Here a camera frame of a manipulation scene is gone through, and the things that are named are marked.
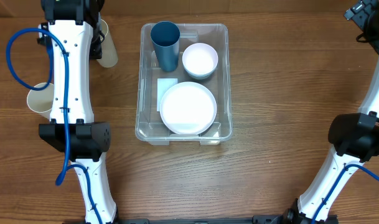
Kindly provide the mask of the beige cup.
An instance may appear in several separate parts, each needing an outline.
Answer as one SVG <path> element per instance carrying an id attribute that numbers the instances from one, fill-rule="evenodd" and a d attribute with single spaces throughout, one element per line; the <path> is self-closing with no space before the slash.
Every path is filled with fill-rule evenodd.
<path id="1" fill-rule="evenodd" d="M 50 113 L 54 100 L 54 85 L 50 83 L 43 90 L 30 90 L 27 94 L 26 103 L 28 108 L 50 120 Z"/>
<path id="2" fill-rule="evenodd" d="M 100 24 L 105 37 L 101 43 L 102 57 L 97 61 L 102 67 L 111 68 L 118 63 L 118 54 L 108 24 L 103 19 Z"/>

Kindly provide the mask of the blue cup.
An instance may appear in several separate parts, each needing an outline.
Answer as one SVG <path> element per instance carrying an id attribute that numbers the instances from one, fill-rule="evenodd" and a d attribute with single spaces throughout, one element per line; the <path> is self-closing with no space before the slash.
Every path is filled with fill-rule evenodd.
<path id="1" fill-rule="evenodd" d="M 179 61 L 179 28 L 169 21 L 158 22 L 151 29 L 151 40 L 160 68 L 173 72 Z"/>

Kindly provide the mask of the pink bowl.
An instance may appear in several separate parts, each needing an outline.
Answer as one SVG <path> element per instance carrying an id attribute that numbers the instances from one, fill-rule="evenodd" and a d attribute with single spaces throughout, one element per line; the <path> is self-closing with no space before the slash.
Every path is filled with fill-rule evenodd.
<path id="1" fill-rule="evenodd" d="M 217 51 L 205 43 L 188 46 L 182 54 L 182 63 L 187 73 L 199 75 L 212 73 L 218 65 Z"/>

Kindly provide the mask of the grey bowl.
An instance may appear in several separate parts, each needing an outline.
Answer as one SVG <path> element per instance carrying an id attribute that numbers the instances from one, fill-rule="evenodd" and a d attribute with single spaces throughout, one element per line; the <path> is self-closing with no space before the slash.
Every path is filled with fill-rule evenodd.
<path id="1" fill-rule="evenodd" d="M 207 74 L 203 74 L 203 75 L 199 75 L 199 74 L 196 74 L 196 73 L 187 73 L 189 77 L 193 78 L 194 80 L 207 80 L 207 79 L 210 79 L 212 76 L 213 76 L 213 72 L 212 73 L 207 73 Z"/>

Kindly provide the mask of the pink plate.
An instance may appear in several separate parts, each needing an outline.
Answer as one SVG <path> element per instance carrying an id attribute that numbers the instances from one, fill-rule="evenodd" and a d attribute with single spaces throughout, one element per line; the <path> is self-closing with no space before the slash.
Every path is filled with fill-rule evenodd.
<path id="1" fill-rule="evenodd" d="M 173 133 L 198 135 L 215 121 L 217 102 L 207 87 L 196 82 L 181 82 L 165 92 L 159 112 L 162 122 Z"/>

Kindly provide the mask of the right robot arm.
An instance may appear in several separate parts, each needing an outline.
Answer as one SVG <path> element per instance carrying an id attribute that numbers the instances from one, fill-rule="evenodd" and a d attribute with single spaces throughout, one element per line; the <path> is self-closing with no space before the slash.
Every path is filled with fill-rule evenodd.
<path id="1" fill-rule="evenodd" d="M 372 82 L 356 113 L 340 114 L 330 125 L 329 153 L 308 189 L 273 223 L 337 223 L 329 210 L 351 176 L 379 156 L 379 1 L 362 0 L 344 14 L 362 30 L 357 42 L 378 54 Z"/>

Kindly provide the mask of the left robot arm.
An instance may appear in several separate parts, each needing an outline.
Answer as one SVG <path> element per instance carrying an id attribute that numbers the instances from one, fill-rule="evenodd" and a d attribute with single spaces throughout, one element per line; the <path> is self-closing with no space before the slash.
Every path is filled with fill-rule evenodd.
<path id="1" fill-rule="evenodd" d="M 105 68 L 118 62 L 110 30 L 100 16 L 104 2 L 43 0 L 41 5 L 51 34 L 45 44 L 53 53 L 54 98 L 50 122 L 39 126 L 39 136 L 65 155 L 55 183 L 61 185 L 67 171 L 74 170 L 86 208 L 84 222 L 117 223 L 106 172 L 110 125 L 95 121 L 89 85 L 91 59 Z"/>

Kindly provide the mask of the white label in bin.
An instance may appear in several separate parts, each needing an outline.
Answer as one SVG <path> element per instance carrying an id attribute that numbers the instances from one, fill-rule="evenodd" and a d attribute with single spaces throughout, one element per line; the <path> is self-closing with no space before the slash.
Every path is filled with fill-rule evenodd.
<path id="1" fill-rule="evenodd" d="M 157 79 L 157 111 L 160 111 L 161 100 L 166 91 L 178 83 L 176 78 L 158 78 Z"/>

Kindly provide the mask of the clear plastic storage bin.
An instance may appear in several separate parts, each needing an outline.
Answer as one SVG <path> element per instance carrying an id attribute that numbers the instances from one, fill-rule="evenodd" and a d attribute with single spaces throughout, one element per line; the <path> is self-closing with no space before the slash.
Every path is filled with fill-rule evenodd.
<path id="1" fill-rule="evenodd" d="M 172 141 L 198 141 L 201 145 L 217 145 L 231 139 L 233 115 L 227 27 L 223 24 L 178 24 L 180 52 L 200 42 L 212 46 L 218 54 L 216 70 L 199 82 L 208 88 L 216 99 L 216 118 L 211 127 L 201 134 L 180 135 L 169 130 L 162 122 L 157 110 L 157 104 L 162 98 L 157 92 L 160 86 L 157 81 L 171 84 L 173 81 L 191 82 L 193 79 L 182 64 L 173 72 L 161 70 L 151 41 L 153 26 L 152 23 L 148 23 L 141 29 L 136 137 L 155 146 L 167 146 Z"/>

